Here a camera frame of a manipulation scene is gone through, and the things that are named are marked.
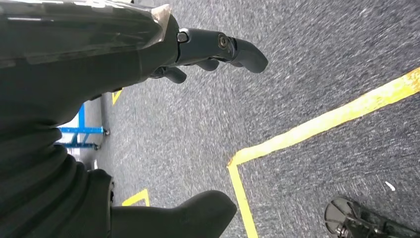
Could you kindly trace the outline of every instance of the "yellow floor marking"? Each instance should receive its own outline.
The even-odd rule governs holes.
[[[238,200],[248,238],[258,238],[252,213],[239,176],[238,165],[292,146],[347,121],[359,118],[388,104],[398,102],[420,91],[420,68],[376,88],[358,99],[303,123],[262,144],[238,151],[228,164],[230,178]]]
[[[131,206],[134,203],[140,201],[140,200],[145,200],[146,202],[146,206],[150,207],[150,201],[149,201],[149,193],[147,193],[147,189],[144,189],[143,191],[137,193],[136,195],[128,198],[127,200],[125,200],[122,205],[123,206]]]
[[[121,95],[122,89],[118,92],[112,93],[112,105],[114,105],[119,97]]]
[[[239,210],[244,221],[245,230],[248,238],[257,238],[257,229],[255,228],[254,220],[252,219],[251,210],[248,205],[247,197],[245,195],[244,186],[239,176],[238,166],[231,165],[229,169],[230,179],[232,180],[233,188],[235,190],[236,199],[238,200]]]

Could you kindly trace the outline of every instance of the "blue metal frame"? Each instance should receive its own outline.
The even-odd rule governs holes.
[[[59,127],[62,133],[74,133],[70,143],[57,143],[64,145],[66,148],[94,148],[98,147],[95,143],[86,143],[90,134],[103,134],[104,128],[101,127],[86,127],[85,126],[85,105],[79,110],[79,126],[78,127]],[[85,134],[82,143],[77,141],[79,134]]]

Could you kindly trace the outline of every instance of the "dark fabric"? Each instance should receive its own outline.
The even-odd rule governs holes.
[[[54,145],[56,126],[139,80],[136,51],[0,71],[0,237],[108,236],[110,176]]]

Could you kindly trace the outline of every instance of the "robotic hand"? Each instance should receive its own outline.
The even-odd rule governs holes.
[[[167,77],[174,83],[182,83],[187,75],[176,67],[178,65],[198,65],[204,70],[213,71],[222,61],[261,73],[268,64],[267,58],[253,44],[228,37],[222,32],[180,29],[177,42],[179,51],[176,62],[159,67],[151,78]]]

